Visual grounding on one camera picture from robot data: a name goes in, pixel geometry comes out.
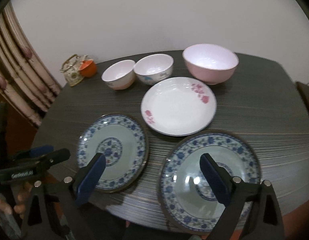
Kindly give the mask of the person left hand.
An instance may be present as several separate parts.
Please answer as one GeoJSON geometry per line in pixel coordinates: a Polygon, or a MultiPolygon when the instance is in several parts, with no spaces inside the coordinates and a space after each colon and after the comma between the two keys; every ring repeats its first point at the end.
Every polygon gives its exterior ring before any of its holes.
{"type": "Polygon", "coordinates": [[[30,197],[33,185],[29,182],[25,182],[19,187],[19,192],[17,194],[16,205],[13,210],[16,214],[20,216],[21,219],[24,218],[26,212],[26,201],[30,197]]]}

